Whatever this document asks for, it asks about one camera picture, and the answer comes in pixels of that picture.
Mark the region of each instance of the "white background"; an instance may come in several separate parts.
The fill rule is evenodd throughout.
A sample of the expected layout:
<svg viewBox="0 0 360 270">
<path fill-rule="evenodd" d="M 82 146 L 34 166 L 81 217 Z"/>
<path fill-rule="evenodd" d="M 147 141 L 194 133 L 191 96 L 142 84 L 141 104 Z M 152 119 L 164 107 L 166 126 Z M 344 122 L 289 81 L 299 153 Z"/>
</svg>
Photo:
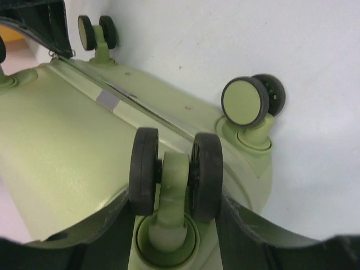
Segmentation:
<svg viewBox="0 0 360 270">
<path fill-rule="evenodd" d="M 317 239 L 360 233 L 359 0 L 66 0 L 114 19 L 119 63 L 220 105 L 234 77 L 271 73 L 287 90 L 272 132 L 274 184 L 263 216 Z M 47 50 L 36 49 L 38 61 Z"/>
</svg>

